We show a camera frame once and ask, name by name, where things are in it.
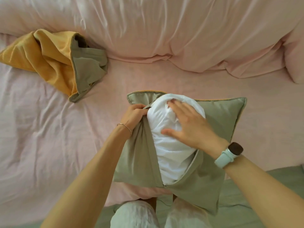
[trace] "thin silver bracelet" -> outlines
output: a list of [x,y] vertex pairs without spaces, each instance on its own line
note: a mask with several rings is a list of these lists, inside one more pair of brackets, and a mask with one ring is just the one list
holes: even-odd
[[[123,123],[118,123],[117,126],[118,126],[118,125],[123,125],[123,126],[127,127],[127,126],[126,126],[125,124],[123,124]],[[127,127],[127,128],[128,128],[128,130],[130,131],[130,134],[131,134],[130,137],[131,137],[131,136],[132,136],[132,131],[130,130],[129,127]]]

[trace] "mint green watch strap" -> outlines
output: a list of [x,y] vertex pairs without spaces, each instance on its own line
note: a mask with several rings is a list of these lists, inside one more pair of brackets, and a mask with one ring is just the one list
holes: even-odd
[[221,153],[221,156],[219,156],[215,160],[214,163],[219,168],[224,168],[228,163],[233,162],[236,157],[238,157],[238,155],[235,155],[235,154],[231,153],[230,150],[227,148],[225,151],[223,151]]

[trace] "mustard yellow fabric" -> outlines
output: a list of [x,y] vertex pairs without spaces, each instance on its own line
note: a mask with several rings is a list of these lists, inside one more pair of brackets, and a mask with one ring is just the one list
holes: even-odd
[[[74,95],[78,96],[85,90],[78,89],[79,84],[77,81],[80,79],[76,77],[77,72],[72,57],[72,48],[78,49],[78,51],[84,52],[85,54],[87,51],[79,49],[87,47],[84,38],[76,32],[50,33],[40,29],[18,38],[9,45],[0,53],[0,62],[15,68],[37,72],[46,82],[69,97]],[[96,55],[97,49],[88,49]],[[95,71],[105,72],[102,69],[95,69]],[[90,77],[83,77],[83,75],[81,78],[82,80],[90,79]],[[89,83],[86,89],[89,89],[91,85],[92,83]],[[79,98],[74,96],[70,101],[76,102],[78,99]]]

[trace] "pink duvet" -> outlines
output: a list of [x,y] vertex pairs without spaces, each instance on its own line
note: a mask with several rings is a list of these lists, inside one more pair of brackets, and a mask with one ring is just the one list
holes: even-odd
[[0,0],[0,33],[77,31],[110,58],[304,83],[304,0]]

